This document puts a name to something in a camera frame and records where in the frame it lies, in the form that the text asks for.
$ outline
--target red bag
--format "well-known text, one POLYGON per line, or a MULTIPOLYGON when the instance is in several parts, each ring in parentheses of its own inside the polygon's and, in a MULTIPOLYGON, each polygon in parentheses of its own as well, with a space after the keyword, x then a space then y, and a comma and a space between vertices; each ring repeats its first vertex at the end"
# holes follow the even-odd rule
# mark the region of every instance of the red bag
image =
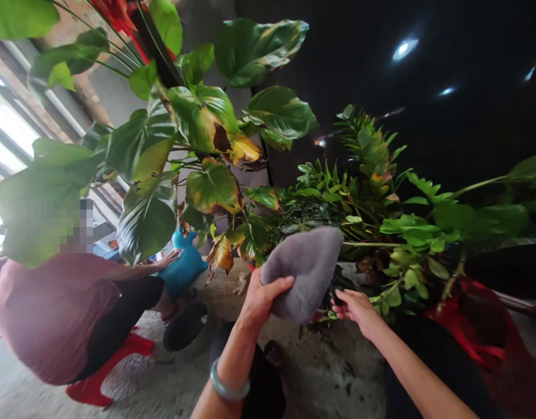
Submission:
POLYGON ((463 278, 462 293, 446 301, 437 317, 479 365, 491 396, 505 413, 536 417, 536 366, 499 297, 486 286, 463 278))

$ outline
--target gray cloth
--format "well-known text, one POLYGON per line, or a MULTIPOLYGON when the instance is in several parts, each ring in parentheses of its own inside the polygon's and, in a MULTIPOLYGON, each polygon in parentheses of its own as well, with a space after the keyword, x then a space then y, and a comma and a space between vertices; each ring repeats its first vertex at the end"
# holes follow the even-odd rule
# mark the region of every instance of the gray cloth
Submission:
POLYGON ((260 281, 269 284, 293 275, 295 283, 274 300, 273 314, 296 325, 310 323, 328 290, 342 243, 338 228, 319 227, 289 236, 274 249, 260 281))

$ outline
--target red stool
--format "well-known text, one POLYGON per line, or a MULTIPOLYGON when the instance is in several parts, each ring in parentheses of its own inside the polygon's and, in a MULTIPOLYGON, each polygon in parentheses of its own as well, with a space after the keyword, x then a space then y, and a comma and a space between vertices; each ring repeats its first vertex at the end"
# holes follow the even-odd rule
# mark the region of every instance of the red stool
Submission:
POLYGON ((85 380, 69 384, 66 387, 66 394, 79 403, 92 404, 93 406, 104 407, 106 409, 114 402, 113 399, 101 393, 101 386, 107 375, 128 355, 134 353, 142 356, 151 355, 154 345, 155 343, 152 340, 142 338, 135 333, 130 333, 124 341, 124 345, 122 345, 105 365, 85 380))

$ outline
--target human hand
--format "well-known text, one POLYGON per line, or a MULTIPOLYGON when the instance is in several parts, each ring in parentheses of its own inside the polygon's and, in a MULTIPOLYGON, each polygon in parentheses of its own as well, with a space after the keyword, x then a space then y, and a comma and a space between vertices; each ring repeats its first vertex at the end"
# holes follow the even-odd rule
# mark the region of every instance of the human hand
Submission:
POLYGON ((157 267, 157 271, 158 272, 163 271, 167 266, 171 265, 171 263, 176 261, 180 257, 181 254, 182 254, 181 249, 171 250, 171 252, 167 256, 165 256, 160 261, 154 263, 154 265, 157 267))
POLYGON ((372 341, 375 331, 379 328, 388 327, 366 294, 353 290, 336 290, 336 296, 345 303, 342 306, 332 307, 336 315, 340 319, 349 319, 357 323, 361 333, 368 340, 372 341))
POLYGON ((294 277, 287 276, 278 278, 270 284, 262 285, 260 282, 261 273, 262 268, 255 269, 252 272, 249 289, 237 320, 254 334, 259 334, 262 326, 269 320, 269 312, 275 297, 290 289, 295 282, 294 277))

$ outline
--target black pot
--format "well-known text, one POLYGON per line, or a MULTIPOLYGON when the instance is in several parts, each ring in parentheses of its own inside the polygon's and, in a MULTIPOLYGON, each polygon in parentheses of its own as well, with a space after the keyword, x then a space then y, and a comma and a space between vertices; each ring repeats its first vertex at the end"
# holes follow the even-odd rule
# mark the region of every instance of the black pot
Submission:
POLYGON ((216 323, 216 316, 207 303, 192 301, 182 308, 167 327, 163 345, 168 352, 194 358, 208 347, 216 323))

